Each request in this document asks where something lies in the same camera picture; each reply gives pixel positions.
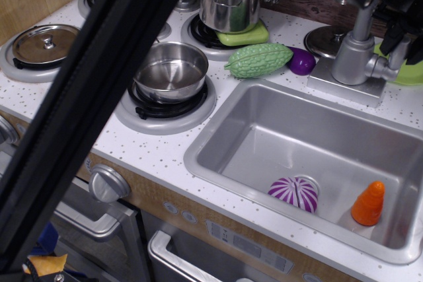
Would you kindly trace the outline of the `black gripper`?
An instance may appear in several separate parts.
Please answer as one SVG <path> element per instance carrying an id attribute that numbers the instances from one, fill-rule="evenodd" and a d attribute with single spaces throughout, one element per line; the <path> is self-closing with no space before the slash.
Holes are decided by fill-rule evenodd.
<path id="1" fill-rule="evenodd" d="M 418 36 L 406 57 L 407 65 L 416 65 L 423 59 L 422 0 L 381 0 L 373 17 L 387 23 L 387 30 L 379 47 L 389 55 L 406 33 Z"/>

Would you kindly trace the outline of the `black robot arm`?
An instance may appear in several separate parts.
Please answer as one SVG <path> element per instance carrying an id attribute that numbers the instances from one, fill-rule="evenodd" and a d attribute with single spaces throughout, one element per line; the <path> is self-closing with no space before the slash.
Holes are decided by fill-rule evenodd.
<path id="1" fill-rule="evenodd" d="M 367 0 L 352 0 L 363 7 Z M 90 150 L 361 280 L 422 278 L 422 93 L 374 116 L 277 79 L 225 79 L 187 136 L 115 108 L 176 0 L 99 0 L 1 182 L 1 270 L 19 271 Z"/>

